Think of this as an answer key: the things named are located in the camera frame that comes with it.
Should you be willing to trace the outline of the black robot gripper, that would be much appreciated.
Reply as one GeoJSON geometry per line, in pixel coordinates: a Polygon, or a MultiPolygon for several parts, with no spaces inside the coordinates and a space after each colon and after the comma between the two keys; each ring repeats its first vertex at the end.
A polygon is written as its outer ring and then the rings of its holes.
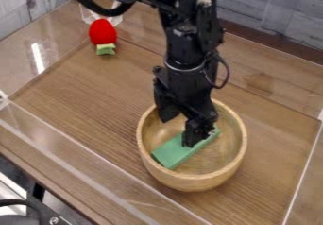
{"type": "Polygon", "coordinates": [[[165,59],[164,66],[153,68],[153,101],[159,118],[167,123],[180,114],[187,117],[181,146],[193,147],[205,140],[219,119],[211,101],[216,89],[219,62],[211,58],[196,65],[165,59]]]}

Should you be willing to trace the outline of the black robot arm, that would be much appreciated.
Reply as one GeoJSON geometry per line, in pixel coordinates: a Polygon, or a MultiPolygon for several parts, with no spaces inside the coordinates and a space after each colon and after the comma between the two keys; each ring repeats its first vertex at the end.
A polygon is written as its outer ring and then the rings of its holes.
{"type": "Polygon", "coordinates": [[[164,64],[153,68],[153,101],[159,117],[171,121],[187,117],[181,145],[193,147],[211,135],[219,113],[211,92],[219,66],[224,60],[217,47],[223,44],[224,28],[217,18],[217,0],[116,0],[120,6],[105,8],[95,0],[77,0],[97,14],[115,17],[141,2],[157,9],[167,38],[164,64]]]}

